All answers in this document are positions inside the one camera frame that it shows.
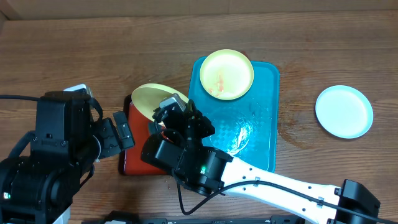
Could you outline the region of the yellow plate front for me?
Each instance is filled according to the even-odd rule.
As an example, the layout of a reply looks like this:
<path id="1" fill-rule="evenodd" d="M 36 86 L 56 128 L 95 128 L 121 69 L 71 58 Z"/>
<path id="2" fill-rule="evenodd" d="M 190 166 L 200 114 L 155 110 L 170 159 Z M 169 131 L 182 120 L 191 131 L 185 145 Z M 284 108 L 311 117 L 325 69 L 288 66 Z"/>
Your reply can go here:
<path id="1" fill-rule="evenodd" d="M 154 121 L 154 110 L 159 107 L 161 101 L 176 93 L 182 101 L 187 103 L 189 99 L 178 90 L 157 83 L 147 83 L 137 87 L 131 94 L 131 100 L 137 110 L 150 121 Z"/>

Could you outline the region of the yellow plate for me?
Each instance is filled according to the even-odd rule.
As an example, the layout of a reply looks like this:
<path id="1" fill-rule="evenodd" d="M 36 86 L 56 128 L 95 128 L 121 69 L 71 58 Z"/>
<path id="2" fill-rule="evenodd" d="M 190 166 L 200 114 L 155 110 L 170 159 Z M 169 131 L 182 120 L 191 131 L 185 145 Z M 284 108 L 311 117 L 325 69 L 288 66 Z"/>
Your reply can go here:
<path id="1" fill-rule="evenodd" d="M 217 50 L 204 59 L 200 83 L 205 91 L 219 100 L 235 100 L 245 95 L 254 81 L 254 68 L 241 52 Z"/>
<path id="2" fill-rule="evenodd" d="M 154 110 L 159 107 L 161 101 L 176 93 L 182 101 L 187 103 L 189 99 L 178 90 L 157 83 L 147 83 L 137 87 L 131 94 L 131 100 L 137 110 L 150 121 L 154 121 Z"/>

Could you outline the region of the yellow plate back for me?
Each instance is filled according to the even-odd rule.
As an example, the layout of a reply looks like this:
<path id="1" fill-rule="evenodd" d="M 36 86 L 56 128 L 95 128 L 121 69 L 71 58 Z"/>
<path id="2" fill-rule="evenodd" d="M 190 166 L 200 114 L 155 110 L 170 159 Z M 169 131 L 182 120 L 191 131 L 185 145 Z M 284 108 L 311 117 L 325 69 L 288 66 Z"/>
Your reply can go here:
<path id="1" fill-rule="evenodd" d="M 217 50 L 204 59 L 200 83 L 205 91 L 219 100 L 235 100 L 245 95 L 254 81 L 254 68 L 241 52 Z"/>

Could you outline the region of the white round plate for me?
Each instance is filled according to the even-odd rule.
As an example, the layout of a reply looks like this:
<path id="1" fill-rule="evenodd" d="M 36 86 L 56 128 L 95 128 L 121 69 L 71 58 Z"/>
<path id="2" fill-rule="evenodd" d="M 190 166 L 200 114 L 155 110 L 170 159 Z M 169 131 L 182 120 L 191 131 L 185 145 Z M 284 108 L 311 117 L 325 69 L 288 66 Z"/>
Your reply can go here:
<path id="1" fill-rule="evenodd" d="M 330 134 L 355 139 L 366 134 L 374 119 L 370 101 L 359 90 L 346 85 L 323 90 L 315 103 L 320 125 Z"/>

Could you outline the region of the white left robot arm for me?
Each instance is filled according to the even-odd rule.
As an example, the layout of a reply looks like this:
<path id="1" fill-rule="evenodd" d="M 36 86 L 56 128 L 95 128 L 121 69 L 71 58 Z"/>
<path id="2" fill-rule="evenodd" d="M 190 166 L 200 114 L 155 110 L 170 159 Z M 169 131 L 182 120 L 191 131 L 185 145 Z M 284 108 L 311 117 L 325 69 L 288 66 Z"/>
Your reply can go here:
<path id="1" fill-rule="evenodd" d="M 62 222 L 94 163 L 135 144 L 124 112 L 113 116 L 39 112 L 35 131 L 1 162 L 1 223 Z"/>

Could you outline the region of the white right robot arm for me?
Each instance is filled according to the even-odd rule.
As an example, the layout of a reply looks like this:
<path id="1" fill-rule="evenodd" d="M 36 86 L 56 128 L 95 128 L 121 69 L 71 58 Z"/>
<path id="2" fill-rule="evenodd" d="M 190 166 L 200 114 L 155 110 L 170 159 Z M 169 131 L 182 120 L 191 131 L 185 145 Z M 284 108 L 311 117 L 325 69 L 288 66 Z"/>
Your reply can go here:
<path id="1" fill-rule="evenodd" d="M 293 213 L 310 223 L 380 223 L 380 202 L 362 184 L 345 180 L 342 187 L 311 184 L 252 166 L 204 146 L 215 133 L 211 121 L 195 108 L 156 108 L 146 113 L 165 128 L 145 142 L 142 161 L 171 175 L 177 188 L 205 196 L 190 215 L 219 194 L 244 197 Z"/>

